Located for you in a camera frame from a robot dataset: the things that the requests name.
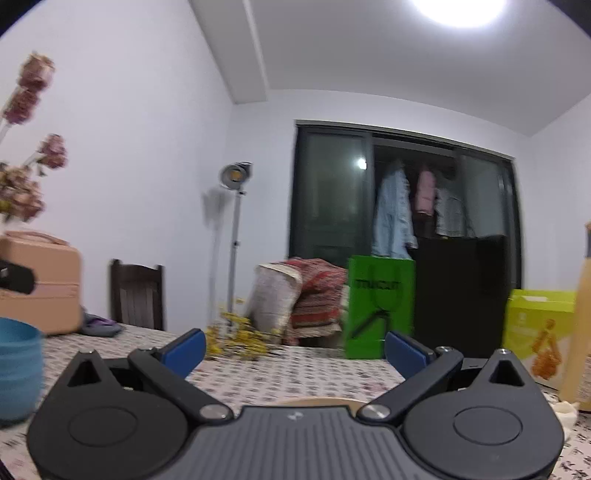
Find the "blue bowl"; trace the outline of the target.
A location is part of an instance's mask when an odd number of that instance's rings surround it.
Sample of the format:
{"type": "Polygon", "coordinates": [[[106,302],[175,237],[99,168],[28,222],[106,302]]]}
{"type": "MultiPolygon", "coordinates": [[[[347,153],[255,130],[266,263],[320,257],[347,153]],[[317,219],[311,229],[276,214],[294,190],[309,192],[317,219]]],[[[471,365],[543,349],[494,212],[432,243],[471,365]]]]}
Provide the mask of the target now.
{"type": "Polygon", "coordinates": [[[1,371],[32,369],[42,363],[43,334],[36,327],[10,318],[1,319],[1,371]]]}
{"type": "Polygon", "coordinates": [[[35,409],[41,393],[39,382],[1,383],[0,420],[11,424],[26,419],[35,409]]]}
{"type": "Polygon", "coordinates": [[[43,359],[40,354],[1,356],[1,395],[37,397],[43,382],[43,359]]]}

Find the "blue bowl top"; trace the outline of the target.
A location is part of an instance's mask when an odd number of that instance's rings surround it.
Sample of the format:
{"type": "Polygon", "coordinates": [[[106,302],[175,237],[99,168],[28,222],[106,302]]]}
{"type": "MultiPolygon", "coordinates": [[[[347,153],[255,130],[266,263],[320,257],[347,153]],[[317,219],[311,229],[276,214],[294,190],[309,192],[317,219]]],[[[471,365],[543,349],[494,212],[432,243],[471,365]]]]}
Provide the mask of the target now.
{"type": "Polygon", "coordinates": [[[1,383],[0,420],[11,424],[26,419],[35,409],[41,393],[39,382],[1,383]]]}

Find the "pink small suitcase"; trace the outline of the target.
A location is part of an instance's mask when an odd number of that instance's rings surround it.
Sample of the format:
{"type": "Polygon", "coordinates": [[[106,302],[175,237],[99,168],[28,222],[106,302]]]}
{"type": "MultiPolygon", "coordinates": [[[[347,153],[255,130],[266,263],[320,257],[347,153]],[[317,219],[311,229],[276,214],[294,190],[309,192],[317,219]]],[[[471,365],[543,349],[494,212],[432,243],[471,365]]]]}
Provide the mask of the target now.
{"type": "Polygon", "coordinates": [[[30,294],[3,290],[1,315],[37,327],[47,335],[77,331],[82,323],[82,260],[68,242],[35,231],[5,231],[1,259],[32,270],[30,294]]]}

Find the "yellow flower branch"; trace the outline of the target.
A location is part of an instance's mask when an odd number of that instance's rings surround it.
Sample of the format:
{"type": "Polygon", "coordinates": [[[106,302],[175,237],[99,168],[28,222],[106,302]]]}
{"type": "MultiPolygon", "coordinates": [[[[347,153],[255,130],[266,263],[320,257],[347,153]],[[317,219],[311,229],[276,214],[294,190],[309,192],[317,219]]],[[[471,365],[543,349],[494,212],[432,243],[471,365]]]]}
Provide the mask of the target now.
{"type": "Polygon", "coordinates": [[[252,321],[238,313],[230,313],[224,307],[205,328],[205,359],[235,358],[256,361],[273,355],[280,349],[283,330],[273,328],[263,332],[252,321]]]}

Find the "grey purple cloth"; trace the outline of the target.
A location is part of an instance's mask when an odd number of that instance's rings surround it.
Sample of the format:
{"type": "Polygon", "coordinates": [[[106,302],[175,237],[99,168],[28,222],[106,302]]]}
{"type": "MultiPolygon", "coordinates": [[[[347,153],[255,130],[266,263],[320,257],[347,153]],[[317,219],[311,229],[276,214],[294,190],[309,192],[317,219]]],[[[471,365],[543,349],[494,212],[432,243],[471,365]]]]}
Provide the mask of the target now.
{"type": "Polygon", "coordinates": [[[123,327],[114,320],[88,313],[85,308],[81,308],[79,334],[99,338],[113,338],[122,331],[123,327]]]}

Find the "dark wooden chair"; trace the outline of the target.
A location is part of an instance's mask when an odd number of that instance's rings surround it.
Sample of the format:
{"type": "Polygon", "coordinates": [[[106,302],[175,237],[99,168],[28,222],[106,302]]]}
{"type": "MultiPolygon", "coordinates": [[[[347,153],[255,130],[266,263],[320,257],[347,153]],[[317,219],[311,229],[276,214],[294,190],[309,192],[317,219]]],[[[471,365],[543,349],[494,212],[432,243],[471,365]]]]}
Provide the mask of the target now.
{"type": "Polygon", "coordinates": [[[109,264],[110,314],[120,324],[165,330],[164,267],[109,264]]]}

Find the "green paper bag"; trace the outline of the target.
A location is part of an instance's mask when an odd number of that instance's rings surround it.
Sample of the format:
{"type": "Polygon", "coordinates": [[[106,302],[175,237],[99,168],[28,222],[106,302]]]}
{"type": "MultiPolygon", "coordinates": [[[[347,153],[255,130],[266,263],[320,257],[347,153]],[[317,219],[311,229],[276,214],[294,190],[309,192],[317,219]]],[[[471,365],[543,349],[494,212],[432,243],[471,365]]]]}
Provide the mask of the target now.
{"type": "Polygon", "coordinates": [[[342,327],[345,356],[381,359],[390,331],[413,333],[415,262],[376,256],[349,258],[348,318],[342,327]]]}

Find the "black paper bag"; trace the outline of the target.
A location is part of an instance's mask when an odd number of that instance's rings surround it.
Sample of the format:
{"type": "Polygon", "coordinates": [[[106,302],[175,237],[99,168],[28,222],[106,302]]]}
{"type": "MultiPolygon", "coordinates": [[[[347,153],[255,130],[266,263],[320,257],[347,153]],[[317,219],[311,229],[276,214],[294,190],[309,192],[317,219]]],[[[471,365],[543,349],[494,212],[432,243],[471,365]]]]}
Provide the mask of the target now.
{"type": "Polygon", "coordinates": [[[415,255],[412,337],[488,358],[502,344],[510,293],[507,238],[425,238],[415,255]]]}

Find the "yellow-green snack box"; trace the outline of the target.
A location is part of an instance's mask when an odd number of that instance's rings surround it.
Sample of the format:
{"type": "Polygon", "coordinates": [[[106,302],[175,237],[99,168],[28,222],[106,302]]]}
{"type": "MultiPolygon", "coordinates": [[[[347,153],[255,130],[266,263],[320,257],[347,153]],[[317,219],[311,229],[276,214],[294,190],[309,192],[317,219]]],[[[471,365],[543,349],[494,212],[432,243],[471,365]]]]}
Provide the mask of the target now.
{"type": "Polygon", "coordinates": [[[534,380],[559,390],[573,332],[576,293],[515,289],[506,307],[502,347],[534,380]]]}

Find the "hanging light blue shirt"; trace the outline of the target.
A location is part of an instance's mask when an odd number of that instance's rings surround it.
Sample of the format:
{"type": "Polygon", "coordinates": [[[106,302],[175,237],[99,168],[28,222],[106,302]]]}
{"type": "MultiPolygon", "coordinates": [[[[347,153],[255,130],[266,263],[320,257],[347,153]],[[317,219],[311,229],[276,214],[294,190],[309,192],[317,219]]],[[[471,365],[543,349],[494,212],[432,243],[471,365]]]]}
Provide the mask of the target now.
{"type": "Polygon", "coordinates": [[[389,165],[378,192],[372,254],[411,260],[418,248],[410,205],[410,186],[401,160],[389,165]]]}

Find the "patterned blanket on chair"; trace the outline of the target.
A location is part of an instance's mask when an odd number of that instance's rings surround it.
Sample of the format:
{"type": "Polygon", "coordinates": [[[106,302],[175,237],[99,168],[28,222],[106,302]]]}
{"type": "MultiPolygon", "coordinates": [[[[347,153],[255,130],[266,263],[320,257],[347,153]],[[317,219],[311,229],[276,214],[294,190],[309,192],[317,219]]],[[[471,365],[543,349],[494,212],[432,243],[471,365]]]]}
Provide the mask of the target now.
{"type": "Polygon", "coordinates": [[[305,339],[331,345],[342,335],[348,304],[348,270],[320,258],[294,257],[256,267],[245,317],[288,345],[305,339]]]}

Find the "yellow thermos jug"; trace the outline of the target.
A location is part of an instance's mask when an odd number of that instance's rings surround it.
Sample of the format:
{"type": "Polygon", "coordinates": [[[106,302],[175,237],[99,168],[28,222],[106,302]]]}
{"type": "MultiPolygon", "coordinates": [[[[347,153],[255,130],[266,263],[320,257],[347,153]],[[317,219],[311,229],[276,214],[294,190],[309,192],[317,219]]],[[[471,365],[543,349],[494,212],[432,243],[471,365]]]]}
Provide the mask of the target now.
{"type": "Polygon", "coordinates": [[[587,246],[576,292],[573,331],[559,398],[578,403],[579,410],[590,411],[590,336],[591,336],[591,259],[590,223],[586,224],[587,246]]]}

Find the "hanging pink garment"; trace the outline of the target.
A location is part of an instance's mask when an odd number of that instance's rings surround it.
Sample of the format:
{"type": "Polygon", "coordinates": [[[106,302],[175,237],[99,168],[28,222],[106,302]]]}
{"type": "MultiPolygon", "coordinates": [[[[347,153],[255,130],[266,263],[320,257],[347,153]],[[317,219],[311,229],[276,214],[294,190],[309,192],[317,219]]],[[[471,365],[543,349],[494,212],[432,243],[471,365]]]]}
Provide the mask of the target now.
{"type": "Polygon", "coordinates": [[[415,197],[415,211],[418,214],[432,216],[436,198],[436,177],[429,169],[420,172],[415,197]]]}

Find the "dark framed glass door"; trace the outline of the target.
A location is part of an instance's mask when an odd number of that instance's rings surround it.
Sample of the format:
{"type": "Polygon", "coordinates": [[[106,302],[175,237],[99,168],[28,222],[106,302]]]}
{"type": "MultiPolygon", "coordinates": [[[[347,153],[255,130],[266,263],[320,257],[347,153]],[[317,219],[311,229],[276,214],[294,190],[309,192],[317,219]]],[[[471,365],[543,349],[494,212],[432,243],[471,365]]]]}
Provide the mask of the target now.
{"type": "Polygon", "coordinates": [[[288,254],[345,267],[370,253],[378,192],[401,160],[414,234],[425,238],[504,235],[511,288],[523,284],[523,239],[513,158],[459,141],[380,127],[297,122],[288,254]],[[415,211],[423,169],[436,177],[434,214],[415,211]]]}

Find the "studio light on stand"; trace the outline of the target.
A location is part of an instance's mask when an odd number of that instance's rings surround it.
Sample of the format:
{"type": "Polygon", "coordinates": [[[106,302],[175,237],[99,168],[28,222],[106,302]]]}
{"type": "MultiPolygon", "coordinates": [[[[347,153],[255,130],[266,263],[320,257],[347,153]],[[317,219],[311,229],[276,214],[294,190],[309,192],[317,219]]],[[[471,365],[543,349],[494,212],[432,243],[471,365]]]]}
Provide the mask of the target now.
{"type": "Polygon", "coordinates": [[[240,211],[242,210],[242,197],[245,196],[245,183],[252,176],[252,163],[236,162],[226,165],[221,170],[221,185],[233,193],[233,211],[230,235],[230,251],[228,261],[228,295],[226,295],[226,312],[235,310],[235,271],[236,258],[238,258],[238,231],[240,211]]]}

